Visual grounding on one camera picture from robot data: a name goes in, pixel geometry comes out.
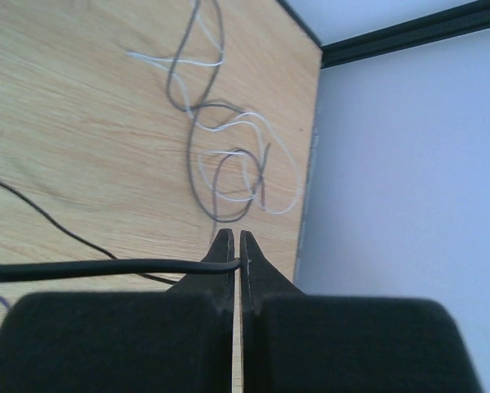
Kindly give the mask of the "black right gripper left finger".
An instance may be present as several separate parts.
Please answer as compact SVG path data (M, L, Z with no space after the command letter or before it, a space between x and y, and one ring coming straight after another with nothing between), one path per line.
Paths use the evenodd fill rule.
M198 261L0 264L0 282L181 273L166 291L21 297L0 328L0 392L229 392L234 235Z

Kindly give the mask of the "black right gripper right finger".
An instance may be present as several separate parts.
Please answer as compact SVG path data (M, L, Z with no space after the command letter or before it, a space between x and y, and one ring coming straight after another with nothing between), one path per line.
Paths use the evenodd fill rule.
M453 317L428 299L313 296L240 234L246 392L478 392Z

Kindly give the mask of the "black frame post right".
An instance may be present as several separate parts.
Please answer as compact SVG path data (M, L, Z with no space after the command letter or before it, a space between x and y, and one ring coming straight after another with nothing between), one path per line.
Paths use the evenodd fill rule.
M320 48L323 70L490 29L490 1L474 1L323 45L288 2L280 1L279 5Z

